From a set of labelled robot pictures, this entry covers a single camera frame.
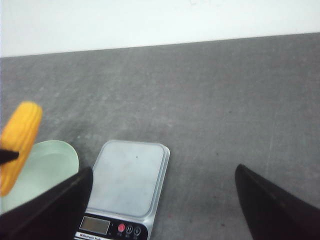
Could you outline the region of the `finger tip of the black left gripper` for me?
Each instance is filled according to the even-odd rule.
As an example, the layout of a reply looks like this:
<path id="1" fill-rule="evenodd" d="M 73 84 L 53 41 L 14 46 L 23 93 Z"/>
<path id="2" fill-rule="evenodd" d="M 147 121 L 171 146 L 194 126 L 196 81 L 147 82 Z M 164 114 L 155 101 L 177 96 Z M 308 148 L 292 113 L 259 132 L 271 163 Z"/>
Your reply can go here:
<path id="1" fill-rule="evenodd" d="M 0 164 L 14 161 L 19 157 L 19 152 L 6 149 L 0 149 Z"/>

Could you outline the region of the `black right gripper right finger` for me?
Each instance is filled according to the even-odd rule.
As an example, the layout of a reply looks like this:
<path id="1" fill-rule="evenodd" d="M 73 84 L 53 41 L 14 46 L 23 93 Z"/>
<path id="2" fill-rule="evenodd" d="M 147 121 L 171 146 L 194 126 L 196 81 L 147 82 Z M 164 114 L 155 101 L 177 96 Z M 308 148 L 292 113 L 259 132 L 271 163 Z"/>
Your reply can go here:
<path id="1" fill-rule="evenodd" d="M 243 164 L 234 174 L 239 204 L 254 240 L 318 240 L 319 208 Z"/>

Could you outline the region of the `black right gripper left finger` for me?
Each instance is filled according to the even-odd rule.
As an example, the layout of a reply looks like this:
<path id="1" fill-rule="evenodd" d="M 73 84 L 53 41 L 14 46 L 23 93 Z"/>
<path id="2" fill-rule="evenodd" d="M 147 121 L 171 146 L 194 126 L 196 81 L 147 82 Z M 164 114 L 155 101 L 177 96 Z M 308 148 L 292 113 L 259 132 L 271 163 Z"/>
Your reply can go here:
<path id="1" fill-rule="evenodd" d="M 2 240 L 72 240 L 87 209 L 93 170 L 86 167 L 0 216 Z"/>

